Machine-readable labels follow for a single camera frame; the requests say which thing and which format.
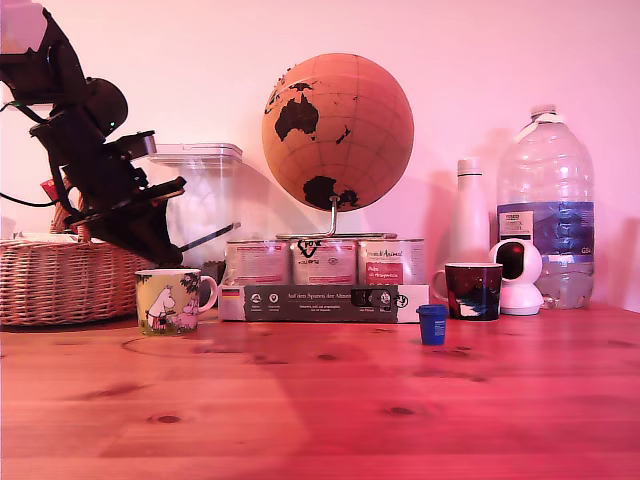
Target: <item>dark mug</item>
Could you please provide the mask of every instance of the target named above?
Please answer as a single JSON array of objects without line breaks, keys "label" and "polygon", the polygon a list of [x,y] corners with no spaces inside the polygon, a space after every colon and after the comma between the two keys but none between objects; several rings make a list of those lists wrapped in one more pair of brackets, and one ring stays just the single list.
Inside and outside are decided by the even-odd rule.
[{"label": "dark mug", "polygon": [[497,320],[500,313],[500,263],[447,263],[438,275],[447,281],[447,298],[433,289],[436,298],[449,303],[449,316],[459,320]]}]

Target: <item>product box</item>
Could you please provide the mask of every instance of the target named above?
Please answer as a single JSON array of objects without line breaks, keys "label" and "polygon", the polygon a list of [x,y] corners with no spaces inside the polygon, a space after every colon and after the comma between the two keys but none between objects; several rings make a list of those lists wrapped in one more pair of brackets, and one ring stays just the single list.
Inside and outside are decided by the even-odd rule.
[{"label": "product box", "polygon": [[221,285],[223,320],[297,322],[418,322],[428,285]]}]

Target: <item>water bottle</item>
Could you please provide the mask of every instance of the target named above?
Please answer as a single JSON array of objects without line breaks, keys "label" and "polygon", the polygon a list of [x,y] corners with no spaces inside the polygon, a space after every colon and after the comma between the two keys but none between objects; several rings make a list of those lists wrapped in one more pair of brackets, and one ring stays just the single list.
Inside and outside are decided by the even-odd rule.
[{"label": "water bottle", "polygon": [[449,261],[488,262],[489,223],[479,160],[475,157],[458,160],[458,193],[451,218]]},{"label": "water bottle", "polygon": [[531,110],[498,170],[500,238],[533,240],[543,260],[536,286],[548,308],[579,308],[593,291],[593,166],[556,113]]}]

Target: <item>blue label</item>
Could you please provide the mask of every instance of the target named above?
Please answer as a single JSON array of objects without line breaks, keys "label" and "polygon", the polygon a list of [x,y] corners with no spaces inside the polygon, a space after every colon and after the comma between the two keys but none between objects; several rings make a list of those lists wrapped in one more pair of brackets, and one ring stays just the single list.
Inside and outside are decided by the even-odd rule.
[{"label": "blue label", "polygon": [[546,261],[593,262],[593,202],[533,202],[498,206],[500,240],[531,240]]}]

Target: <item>white bottle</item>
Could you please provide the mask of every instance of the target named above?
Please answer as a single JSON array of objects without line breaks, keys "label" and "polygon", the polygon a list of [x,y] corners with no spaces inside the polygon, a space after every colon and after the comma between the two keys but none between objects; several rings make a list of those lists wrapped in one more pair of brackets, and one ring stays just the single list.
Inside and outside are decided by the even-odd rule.
[{"label": "white bottle", "polygon": [[458,160],[458,194],[451,219],[450,262],[489,260],[489,209],[477,158]]}]

